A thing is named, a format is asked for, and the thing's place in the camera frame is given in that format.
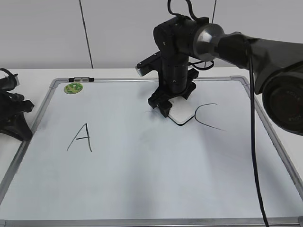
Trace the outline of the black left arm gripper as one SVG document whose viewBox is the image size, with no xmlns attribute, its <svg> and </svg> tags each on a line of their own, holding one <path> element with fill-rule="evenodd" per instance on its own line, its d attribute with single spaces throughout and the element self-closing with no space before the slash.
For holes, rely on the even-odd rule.
<svg viewBox="0 0 303 227">
<path fill-rule="evenodd" d="M 22 94 L 12 93 L 18 86 L 18 74 L 1 68 L 6 75 L 0 79 L 0 132 L 19 141 L 29 141 L 33 133 L 25 120 L 24 113 L 30 113 L 34 104 Z"/>
</svg>

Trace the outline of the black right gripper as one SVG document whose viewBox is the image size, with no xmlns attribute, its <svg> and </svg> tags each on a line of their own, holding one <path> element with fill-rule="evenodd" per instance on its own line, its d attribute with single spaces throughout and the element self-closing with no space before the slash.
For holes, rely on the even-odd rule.
<svg viewBox="0 0 303 227">
<path fill-rule="evenodd" d="M 158 107 L 160 113 L 166 118 L 172 108 L 169 101 L 181 96 L 188 99 L 196 89 L 193 82 L 198 77 L 196 69 L 188 69 L 188 57 L 182 57 L 177 61 L 166 60 L 161 57 L 161 71 L 158 72 L 159 86 L 148 99 L 150 107 Z"/>
</svg>

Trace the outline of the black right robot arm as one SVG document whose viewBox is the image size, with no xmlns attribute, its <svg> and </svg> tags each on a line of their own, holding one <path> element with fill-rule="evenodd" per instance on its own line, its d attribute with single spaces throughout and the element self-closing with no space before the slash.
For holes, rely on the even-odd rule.
<svg viewBox="0 0 303 227">
<path fill-rule="evenodd" d="M 148 102 L 151 107 L 191 93 L 187 81 L 189 57 L 212 61 L 216 58 L 254 74 L 254 93 L 262 95 L 270 119 L 285 131 L 303 133 L 303 46 L 246 36 L 225 34 L 217 24 L 202 17 L 174 17 L 153 30 L 160 51 L 159 88 Z"/>
</svg>

